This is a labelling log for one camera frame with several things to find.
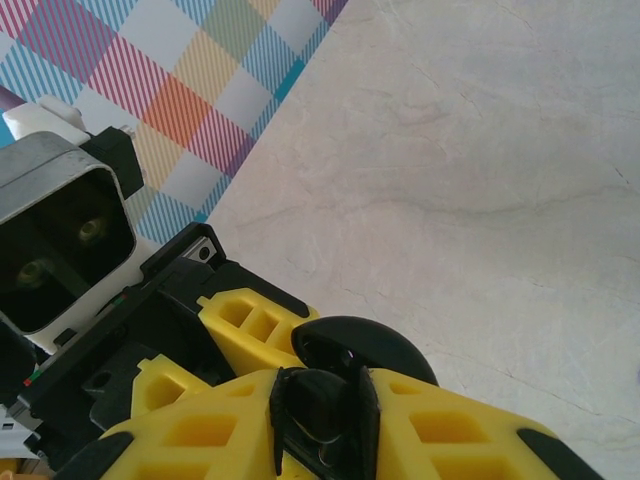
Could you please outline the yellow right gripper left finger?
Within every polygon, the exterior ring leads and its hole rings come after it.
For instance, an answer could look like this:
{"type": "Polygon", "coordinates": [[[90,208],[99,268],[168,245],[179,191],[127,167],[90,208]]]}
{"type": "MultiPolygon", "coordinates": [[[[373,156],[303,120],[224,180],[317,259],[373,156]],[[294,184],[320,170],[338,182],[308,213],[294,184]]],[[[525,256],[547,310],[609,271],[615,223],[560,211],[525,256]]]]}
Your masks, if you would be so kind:
{"type": "Polygon", "coordinates": [[[257,371],[126,420],[91,442],[57,479],[275,479],[269,397],[257,371]]]}

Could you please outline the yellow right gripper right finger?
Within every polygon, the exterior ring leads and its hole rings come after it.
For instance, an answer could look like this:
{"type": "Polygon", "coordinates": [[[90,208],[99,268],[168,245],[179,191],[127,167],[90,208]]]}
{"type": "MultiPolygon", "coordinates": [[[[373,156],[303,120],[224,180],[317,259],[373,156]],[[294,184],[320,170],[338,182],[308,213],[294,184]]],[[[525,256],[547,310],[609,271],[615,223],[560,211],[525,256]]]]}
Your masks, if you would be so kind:
{"type": "Polygon", "coordinates": [[[529,418],[386,369],[369,369],[379,412],[378,479],[597,479],[529,418]]]}

